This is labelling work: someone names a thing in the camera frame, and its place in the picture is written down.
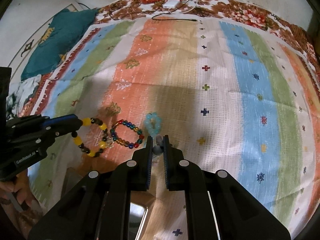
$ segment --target light blue beaded bracelet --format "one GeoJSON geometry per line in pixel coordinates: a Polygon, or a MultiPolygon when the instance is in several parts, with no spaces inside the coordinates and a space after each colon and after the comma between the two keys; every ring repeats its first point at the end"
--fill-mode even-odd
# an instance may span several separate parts
{"type": "Polygon", "coordinates": [[[161,118],[157,113],[147,114],[144,125],[151,137],[155,137],[161,130],[161,118]]]}

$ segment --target pillow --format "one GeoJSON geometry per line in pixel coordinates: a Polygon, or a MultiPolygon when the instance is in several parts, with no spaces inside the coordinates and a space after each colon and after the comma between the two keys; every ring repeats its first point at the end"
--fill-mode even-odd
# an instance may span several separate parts
{"type": "Polygon", "coordinates": [[[93,23],[97,12],[95,9],[79,12],[63,9],[57,13],[24,68],[21,81],[55,70],[93,23]]]}

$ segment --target yellow and black beaded bracelet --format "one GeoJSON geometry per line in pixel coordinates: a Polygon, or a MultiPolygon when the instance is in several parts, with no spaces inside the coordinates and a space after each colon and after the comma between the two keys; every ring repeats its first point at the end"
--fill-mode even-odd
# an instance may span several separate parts
{"type": "Polygon", "coordinates": [[[113,142],[110,141],[111,139],[108,137],[108,129],[107,125],[98,118],[84,118],[82,119],[83,126],[89,126],[91,124],[97,124],[100,129],[103,131],[102,140],[99,142],[99,147],[95,147],[93,149],[89,149],[84,146],[82,139],[78,136],[77,132],[72,132],[71,136],[73,137],[73,142],[81,149],[83,153],[86,153],[90,157],[98,157],[100,153],[103,152],[103,149],[107,147],[113,147],[113,142]]]}

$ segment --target floral bedspread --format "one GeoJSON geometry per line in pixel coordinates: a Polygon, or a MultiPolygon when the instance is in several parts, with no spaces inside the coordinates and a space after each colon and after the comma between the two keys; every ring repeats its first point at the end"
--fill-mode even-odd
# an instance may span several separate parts
{"type": "MultiPolygon", "coordinates": [[[[317,81],[320,82],[320,65],[312,41],[301,27],[290,24],[257,5],[236,0],[190,0],[184,4],[186,1],[188,0],[180,0],[177,6],[178,10],[173,13],[179,14],[188,11],[197,3],[196,7],[186,14],[200,17],[230,18],[236,22],[272,33],[306,56],[317,81]]],[[[168,9],[161,7],[163,2],[164,0],[119,0],[100,8],[95,23],[108,23],[114,20],[136,19],[147,15],[168,13],[168,9]]]]}

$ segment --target wire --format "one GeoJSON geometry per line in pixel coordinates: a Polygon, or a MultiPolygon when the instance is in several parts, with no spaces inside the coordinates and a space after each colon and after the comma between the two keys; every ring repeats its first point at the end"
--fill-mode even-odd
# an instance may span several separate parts
{"type": "MultiPolygon", "coordinates": [[[[81,5],[83,5],[83,6],[86,6],[85,4],[83,4],[83,3],[78,3],[78,4],[81,4],[81,5]]],[[[86,6],[89,10],[91,10],[88,6],[86,6]]]]}
{"type": "Polygon", "coordinates": [[[126,16],[128,16],[128,15],[131,15],[131,14],[135,14],[135,13],[154,13],[154,12],[158,11],[158,10],[163,6],[163,4],[164,4],[165,2],[166,2],[166,0],[164,0],[164,1],[162,2],[162,4],[161,4],[156,10],[128,13],[128,14],[124,15],[123,17],[121,17],[120,19],[117,19],[117,20],[114,19],[114,18],[111,16],[111,13],[113,13],[113,12],[111,12],[111,11],[109,11],[109,16],[110,16],[111,19],[113,19],[114,21],[119,21],[119,20],[123,19],[124,17],[126,17],[126,16]]]}
{"type": "MultiPolygon", "coordinates": [[[[159,15],[172,14],[173,12],[179,10],[181,7],[183,7],[185,4],[187,4],[187,3],[190,2],[190,1],[191,1],[191,0],[186,1],[186,2],[183,3],[180,7],[176,8],[176,9],[173,10],[172,12],[169,10],[169,12],[167,12],[167,13],[160,13],[160,14],[154,15],[151,19],[156,20],[156,21],[178,21],[178,20],[180,20],[180,21],[193,21],[193,22],[196,22],[197,20],[195,20],[195,19],[155,19],[155,17],[157,17],[157,16],[159,16],[159,15]]],[[[194,8],[196,8],[197,5],[198,5],[198,0],[197,0],[196,5],[195,5],[191,10],[188,10],[188,11],[186,11],[186,12],[192,11],[194,8]]]]}

